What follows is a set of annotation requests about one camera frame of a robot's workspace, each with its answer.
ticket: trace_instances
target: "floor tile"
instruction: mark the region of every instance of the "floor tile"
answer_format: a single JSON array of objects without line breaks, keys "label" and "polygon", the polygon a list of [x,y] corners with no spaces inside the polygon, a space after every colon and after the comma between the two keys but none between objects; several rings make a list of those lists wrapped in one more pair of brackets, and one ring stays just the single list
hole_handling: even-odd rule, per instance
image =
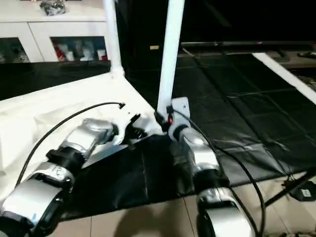
[{"label": "floor tile", "polygon": [[[281,186],[284,179],[269,180],[262,182],[261,186],[265,190],[266,199],[269,199],[280,192],[283,187]],[[315,230],[316,220],[313,215],[306,210],[307,208],[316,210],[316,203],[302,203],[290,196],[284,196],[275,203],[273,207],[276,209],[278,215],[282,219],[289,232],[309,232]]]},{"label": "floor tile", "polygon": [[[264,189],[258,184],[260,192],[265,199]],[[246,205],[252,218],[256,222],[257,228],[260,228],[261,223],[261,207],[258,195],[252,184],[243,185],[234,188],[236,194],[239,196],[241,201]],[[266,209],[266,226],[265,233],[283,233],[287,232],[286,226],[279,217],[278,213],[273,206]]]},{"label": "floor tile", "polygon": [[91,237],[194,237],[183,199],[92,217]]},{"label": "floor tile", "polygon": [[91,217],[87,217],[59,223],[50,237],[90,237],[90,232]]}]

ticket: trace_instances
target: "electrical cable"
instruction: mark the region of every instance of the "electrical cable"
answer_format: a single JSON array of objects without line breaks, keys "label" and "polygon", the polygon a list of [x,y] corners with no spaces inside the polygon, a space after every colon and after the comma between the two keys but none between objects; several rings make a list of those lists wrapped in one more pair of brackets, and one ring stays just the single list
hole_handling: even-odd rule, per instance
[{"label": "electrical cable", "polygon": [[35,151],[37,150],[37,148],[40,146],[40,144],[53,132],[55,131],[57,128],[59,128],[61,125],[63,125],[65,122],[69,121],[70,119],[72,119],[73,117],[79,115],[79,114],[82,114],[83,112],[86,112],[88,110],[91,110],[91,109],[94,109],[96,107],[99,107],[99,106],[103,106],[103,105],[119,105],[119,108],[123,108],[125,106],[124,103],[119,103],[119,102],[105,102],[105,103],[101,103],[101,104],[96,104],[96,105],[92,105],[90,107],[87,107],[83,110],[80,110],[72,115],[70,115],[69,117],[65,118],[64,120],[62,120],[60,123],[58,123],[56,126],[54,126],[51,130],[49,130],[36,144],[35,146],[33,147],[33,149],[31,150],[29,156],[27,157],[24,165],[23,165],[23,168],[20,172],[20,175],[19,175],[19,178],[16,182],[16,185],[15,187],[17,187],[21,181],[22,181],[22,178],[23,178],[23,175],[25,173],[25,170],[26,168],[28,167],[28,164],[30,163],[30,160],[32,158],[32,156],[34,155]]},{"label": "electrical cable", "polygon": [[260,207],[261,207],[261,224],[260,224],[260,229],[259,231],[257,230],[256,224],[253,220],[253,218],[251,217],[249,211],[246,209],[246,207],[244,206],[244,204],[241,202],[240,198],[237,196],[237,194],[233,191],[232,188],[231,192],[233,193],[234,197],[236,198],[237,202],[239,203],[239,205],[241,206],[241,208],[243,209],[243,211],[245,212],[246,216],[248,217],[250,224],[253,226],[254,231],[256,232],[256,236],[258,237],[262,237],[263,233],[264,233],[264,229],[265,229],[265,225],[266,225],[266,207],[265,207],[265,202],[264,199],[262,197],[262,194],[260,192],[260,189],[256,183],[256,181],[253,179],[253,177],[251,176],[251,174],[249,173],[248,169],[244,166],[244,164],[235,156],[233,156],[232,154],[230,154],[229,152],[226,152],[225,150],[223,150],[220,147],[214,146],[211,144],[211,142],[209,141],[209,139],[207,138],[207,136],[205,135],[205,133],[199,128],[198,125],[196,125],[189,117],[187,117],[186,115],[184,115],[183,113],[173,109],[174,112],[178,113],[179,115],[181,115],[182,117],[184,117],[187,121],[189,121],[192,126],[194,127],[194,129],[196,129],[207,141],[208,145],[210,146],[211,149],[213,149],[214,151],[219,150],[220,152],[224,153],[225,155],[229,156],[230,158],[232,158],[233,160],[235,160],[239,166],[243,169],[243,171],[246,173],[246,175],[248,176],[250,182],[252,183],[253,187],[256,190],[256,193],[259,197],[260,200]]}]

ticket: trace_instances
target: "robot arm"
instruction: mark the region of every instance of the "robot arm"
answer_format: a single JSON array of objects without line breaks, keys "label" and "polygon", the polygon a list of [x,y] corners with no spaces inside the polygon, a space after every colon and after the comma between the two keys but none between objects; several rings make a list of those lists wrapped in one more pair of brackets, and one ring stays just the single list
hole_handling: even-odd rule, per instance
[{"label": "robot arm", "polygon": [[0,236],[47,236],[57,226],[76,176],[96,146],[112,141],[118,128],[104,120],[85,119],[57,150],[47,153],[34,173],[4,201]]},{"label": "robot arm", "polygon": [[[172,100],[171,111],[173,108],[190,116],[187,99]],[[190,163],[197,194],[199,237],[254,237],[254,230],[231,193],[229,180],[207,141],[181,115],[169,114],[168,121],[170,138],[179,143]]]}]

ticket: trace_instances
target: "black cloth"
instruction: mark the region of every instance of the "black cloth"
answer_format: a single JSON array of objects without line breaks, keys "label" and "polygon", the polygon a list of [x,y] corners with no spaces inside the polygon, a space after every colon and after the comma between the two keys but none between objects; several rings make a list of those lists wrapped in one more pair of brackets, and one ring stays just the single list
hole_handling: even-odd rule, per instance
[{"label": "black cloth", "polygon": [[[17,71],[22,75],[26,66],[14,66],[20,68]],[[50,70],[45,70],[45,64],[29,67],[33,71],[24,73],[25,84],[28,79],[34,81],[37,70],[40,77],[36,81],[57,79],[58,83],[106,71],[103,65],[94,65],[90,70],[87,64],[73,66],[73,72],[61,70],[63,66],[58,63],[48,63]],[[158,58],[131,62],[126,70],[128,81],[154,108],[157,107],[160,68]],[[13,76],[13,70],[10,73],[11,81],[5,84],[15,88],[19,77]],[[41,89],[40,86],[35,86],[34,90],[37,89]],[[13,90],[11,96],[30,90],[31,85],[26,91]],[[197,60],[179,57],[173,97],[181,96],[188,97],[191,118],[211,142],[237,156],[256,181],[316,168],[316,124],[313,121],[316,106],[252,55],[208,56]],[[217,153],[233,186],[249,183],[238,164]],[[134,150],[124,149],[85,168],[76,181],[73,201],[63,219],[192,194],[188,172],[187,161],[167,136],[151,136],[136,144]]]}]

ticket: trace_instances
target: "shelf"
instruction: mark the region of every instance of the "shelf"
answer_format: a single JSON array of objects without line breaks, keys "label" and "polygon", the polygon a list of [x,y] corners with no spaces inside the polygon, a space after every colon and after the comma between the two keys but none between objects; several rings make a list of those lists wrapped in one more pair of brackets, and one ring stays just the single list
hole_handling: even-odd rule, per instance
[{"label": "shelf", "polygon": [[46,16],[40,1],[0,0],[0,22],[105,21],[102,0],[66,1],[66,13]]}]

